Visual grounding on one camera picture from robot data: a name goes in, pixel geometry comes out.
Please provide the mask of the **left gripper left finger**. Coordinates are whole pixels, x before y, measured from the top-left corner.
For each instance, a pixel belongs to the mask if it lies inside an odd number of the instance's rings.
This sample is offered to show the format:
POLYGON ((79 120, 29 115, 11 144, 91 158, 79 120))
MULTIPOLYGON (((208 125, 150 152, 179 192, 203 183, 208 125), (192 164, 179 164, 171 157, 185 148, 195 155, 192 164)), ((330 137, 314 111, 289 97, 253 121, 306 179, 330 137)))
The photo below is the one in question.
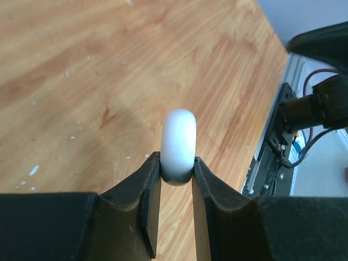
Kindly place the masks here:
POLYGON ((1 260, 151 260, 159 153, 108 191, 1 194, 1 260))

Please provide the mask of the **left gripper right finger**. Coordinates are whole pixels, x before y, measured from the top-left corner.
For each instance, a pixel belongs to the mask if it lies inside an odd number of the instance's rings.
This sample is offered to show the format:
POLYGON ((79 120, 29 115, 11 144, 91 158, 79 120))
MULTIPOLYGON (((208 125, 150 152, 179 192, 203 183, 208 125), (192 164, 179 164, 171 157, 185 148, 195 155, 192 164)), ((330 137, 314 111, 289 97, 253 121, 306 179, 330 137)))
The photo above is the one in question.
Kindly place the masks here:
POLYGON ((347 260, 346 198, 248 198, 201 158, 192 198, 198 260, 347 260))

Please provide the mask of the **white earbud charging case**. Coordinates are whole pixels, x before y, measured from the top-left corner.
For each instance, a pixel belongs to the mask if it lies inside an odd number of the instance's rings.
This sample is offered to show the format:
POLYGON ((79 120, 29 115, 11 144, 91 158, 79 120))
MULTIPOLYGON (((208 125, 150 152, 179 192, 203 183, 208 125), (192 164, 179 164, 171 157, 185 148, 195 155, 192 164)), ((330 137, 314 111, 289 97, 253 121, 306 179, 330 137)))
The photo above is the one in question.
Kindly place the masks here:
POLYGON ((196 119, 192 112, 186 109, 169 112, 160 145, 160 174, 167 184, 182 186, 191 180, 196 137, 196 119))

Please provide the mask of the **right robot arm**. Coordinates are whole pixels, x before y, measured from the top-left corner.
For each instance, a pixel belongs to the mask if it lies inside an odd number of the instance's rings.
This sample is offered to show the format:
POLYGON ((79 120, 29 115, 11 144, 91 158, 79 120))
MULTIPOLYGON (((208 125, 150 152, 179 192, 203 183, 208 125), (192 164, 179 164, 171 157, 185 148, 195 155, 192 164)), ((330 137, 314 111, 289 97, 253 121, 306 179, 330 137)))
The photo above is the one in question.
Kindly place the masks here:
POLYGON ((314 85, 312 94, 280 106, 284 129, 295 133, 319 125, 346 128, 347 22, 299 34, 288 42, 287 51, 329 64, 338 74, 314 85))

